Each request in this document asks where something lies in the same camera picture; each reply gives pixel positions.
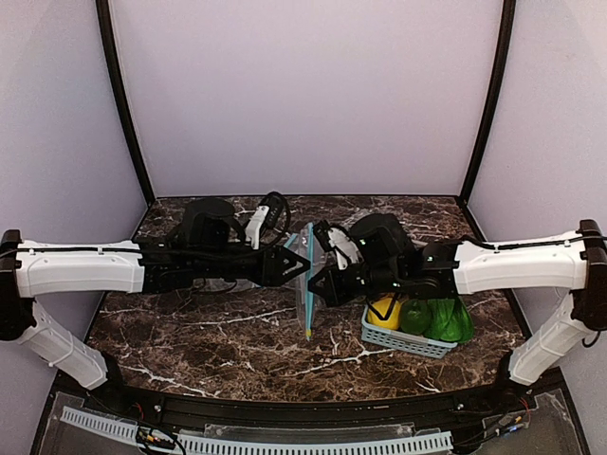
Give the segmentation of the green white bok choy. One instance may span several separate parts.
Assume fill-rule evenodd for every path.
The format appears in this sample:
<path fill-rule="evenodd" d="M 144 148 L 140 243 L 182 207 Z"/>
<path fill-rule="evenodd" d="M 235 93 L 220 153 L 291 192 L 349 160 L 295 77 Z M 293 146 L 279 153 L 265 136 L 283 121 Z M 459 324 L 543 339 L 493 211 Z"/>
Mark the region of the green white bok choy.
<path fill-rule="evenodd" d="M 427 301 L 431 323 L 424 337 L 465 344 L 474 337 L 474 323 L 461 299 L 432 299 Z"/>

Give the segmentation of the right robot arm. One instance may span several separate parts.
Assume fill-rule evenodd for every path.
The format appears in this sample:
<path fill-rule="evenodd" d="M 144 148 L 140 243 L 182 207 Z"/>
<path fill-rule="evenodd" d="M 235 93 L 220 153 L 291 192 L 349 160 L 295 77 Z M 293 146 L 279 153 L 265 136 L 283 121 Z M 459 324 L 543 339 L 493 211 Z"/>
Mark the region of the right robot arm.
<path fill-rule="evenodd" d="M 539 331 L 505 355 L 496 380 L 503 387 L 534 384 L 578 342 L 606 329 L 606 239 L 593 220 L 512 243 L 417 244 L 393 214 L 371 213 L 350 228 L 309 225 L 304 241 L 308 268 L 296 284 L 307 318 L 315 300 L 339 306 L 385 294 L 431 301 L 498 289 L 567 289 Z"/>

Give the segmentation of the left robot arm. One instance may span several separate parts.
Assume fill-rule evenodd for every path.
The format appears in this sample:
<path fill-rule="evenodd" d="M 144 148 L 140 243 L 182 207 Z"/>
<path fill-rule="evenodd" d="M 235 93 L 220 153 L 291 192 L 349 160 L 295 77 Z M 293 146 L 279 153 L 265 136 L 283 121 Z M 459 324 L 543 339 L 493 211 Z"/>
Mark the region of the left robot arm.
<path fill-rule="evenodd" d="M 1 338 L 28 347 L 86 390 L 118 385 L 115 360 L 74 337 L 37 297 L 92 291 L 153 295 L 197 280 L 282 286 L 308 271 L 310 262 L 282 246 L 280 236 L 268 243 L 262 238 L 278 222 L 289 229 L 290 221 L 287 201 L 271 192 L 245 224 L 230 202 L 196 199 L 168 235 L 144 242 L 42 244 L 10 229 L 1 239 Z"/>

